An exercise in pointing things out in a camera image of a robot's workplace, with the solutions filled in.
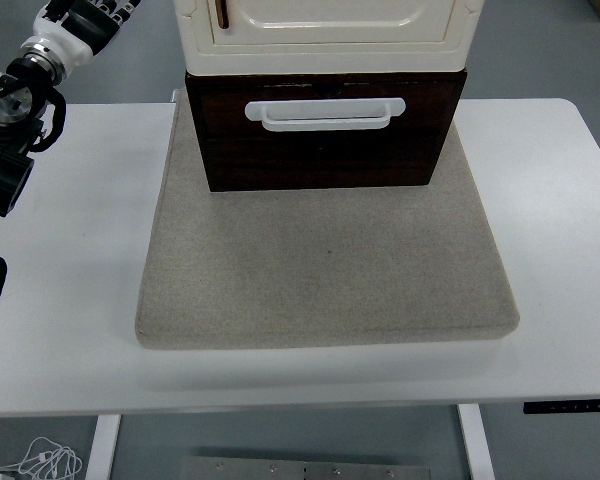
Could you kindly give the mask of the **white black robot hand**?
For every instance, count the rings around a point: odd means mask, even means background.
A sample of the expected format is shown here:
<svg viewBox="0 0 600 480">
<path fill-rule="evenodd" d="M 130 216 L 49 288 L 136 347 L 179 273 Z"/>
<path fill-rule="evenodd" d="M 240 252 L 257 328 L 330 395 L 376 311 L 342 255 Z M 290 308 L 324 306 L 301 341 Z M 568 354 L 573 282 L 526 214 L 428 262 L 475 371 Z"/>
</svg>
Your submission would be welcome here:
<svg viewBox="0 0 600 480">
<path fill-rule="evenodd" d="M 140 1 L 49 1 L 33 24 L 32 42 L 69 67 L 90 63 L 117 36 Z"/>
</svg>

